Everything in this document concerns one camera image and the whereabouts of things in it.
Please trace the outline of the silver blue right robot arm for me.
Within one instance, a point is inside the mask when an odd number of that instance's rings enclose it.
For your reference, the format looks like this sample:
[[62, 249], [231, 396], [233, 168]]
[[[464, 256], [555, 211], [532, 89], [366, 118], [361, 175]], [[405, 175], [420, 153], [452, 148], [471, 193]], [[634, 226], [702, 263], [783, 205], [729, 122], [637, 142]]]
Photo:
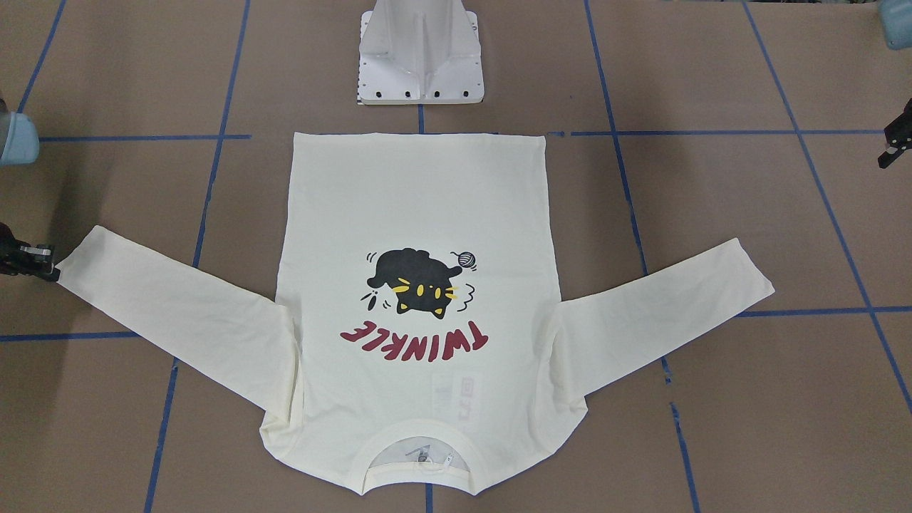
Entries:
[[[23, 113], [13, 113], [1, 100], [1, 165], [30, 165], [39, 154], [39, 139], [33, 121]], [[55, 247], [33, 246], [20, 240], [7, 224], [1, 224], [1, 273], [7, 276], [33, 276], [55, 283], [60, 279]]]

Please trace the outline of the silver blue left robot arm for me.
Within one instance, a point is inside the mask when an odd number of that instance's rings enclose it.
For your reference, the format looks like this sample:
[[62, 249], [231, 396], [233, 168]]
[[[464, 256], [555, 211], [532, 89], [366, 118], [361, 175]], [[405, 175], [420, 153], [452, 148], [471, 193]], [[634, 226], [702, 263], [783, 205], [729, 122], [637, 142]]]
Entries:
[[[911, 1], [879, 1], [877, 13], [887, 48], [893, 51], [911, 48]], [[911, 98], [901, 113], [883, 128], [886, 149], [877, 157], [880, 169], [892, 165], [911, 146]]]

